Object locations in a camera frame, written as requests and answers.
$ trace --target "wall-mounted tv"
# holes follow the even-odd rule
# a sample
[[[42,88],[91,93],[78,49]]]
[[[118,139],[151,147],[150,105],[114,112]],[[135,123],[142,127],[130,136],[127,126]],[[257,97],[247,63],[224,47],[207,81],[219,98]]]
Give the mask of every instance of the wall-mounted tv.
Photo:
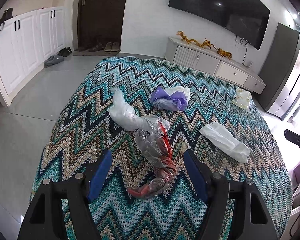
[[[169,7],[206,18],[260,49],[270,10],[260,0],[170,0]]]

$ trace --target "metal screw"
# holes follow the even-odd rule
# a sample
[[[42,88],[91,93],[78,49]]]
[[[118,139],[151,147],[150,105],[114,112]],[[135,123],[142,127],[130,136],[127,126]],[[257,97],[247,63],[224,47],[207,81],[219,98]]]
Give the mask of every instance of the metal screw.
[[[248,185],[252,185],[254,182],[253,182],[252,179],[246,179],[246,183],[247,183]]]
[[[44,179],[43,181],[42,181],[42,184],[43,185],[47,185],[47,184],[49,184],[50,183],[50,179]]]
[[[74,176],[76,179],[82,179],[83,178],[83,173],[79,172]]]
[[[221,174],[219,172],[214,172],[212,174],[212,176],[215,178],[215,179],[221,179]]]

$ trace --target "refrigerator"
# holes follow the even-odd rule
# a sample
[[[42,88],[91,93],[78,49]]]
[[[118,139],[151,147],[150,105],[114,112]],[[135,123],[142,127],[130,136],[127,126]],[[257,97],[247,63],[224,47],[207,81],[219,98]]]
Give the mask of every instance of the refrigerator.
[[[300,33],[278,24],[272,46],[259,73],[266,84],[257,96],[262,108],[286,120],[300,98]]]

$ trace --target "zigzag patterned blanket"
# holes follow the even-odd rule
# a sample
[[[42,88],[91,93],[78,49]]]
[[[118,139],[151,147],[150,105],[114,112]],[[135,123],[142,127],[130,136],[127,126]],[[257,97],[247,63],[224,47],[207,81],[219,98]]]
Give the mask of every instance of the zigzag patterned blanket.
[[[147,97],[158,86],[184,86],[191,90],[185,112],[156,111]],[[168,132],[176,179],[162,195],[139,200],[128,187],[144,184],[154,169],[134,142],[135,132],[125,131],[109,117],[112,87],[119,87],[139,116],[162,115],[170,121]],[[252,178],[264,197],[280,237],[291,212],[291,182],[278,145],[251,100],[250,112],[231,103],[236,86],[193,69],[159,59],[111,57],[87,75],[71,97],[42,152],[32,196],[45,178],[69,179],[95,162],[101,149],[113,153],[111,171],[99,198],[90,205],[103,239],[194,239],[206,211],[196,196],[183,165],[183,152],[194,150],[212,171],[230,180]],[[251,151],[240,164],[199,133],[206,123],[218,121]],[[69,209],[63,201],[69,239],[75,239]],[[233,202],[229,202],[220,239],[227,239]]]

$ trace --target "purple plastic bag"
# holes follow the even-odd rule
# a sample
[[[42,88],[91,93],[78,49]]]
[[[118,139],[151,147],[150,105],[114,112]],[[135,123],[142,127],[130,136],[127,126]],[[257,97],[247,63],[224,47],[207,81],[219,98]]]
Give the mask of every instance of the purple plastic bag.
[[[184,111],[188,106],[188,101],[184,92],[176,91],[171,96],[158,87],[152,94],[150,102],[158,110],[165,109],[170,111]]]

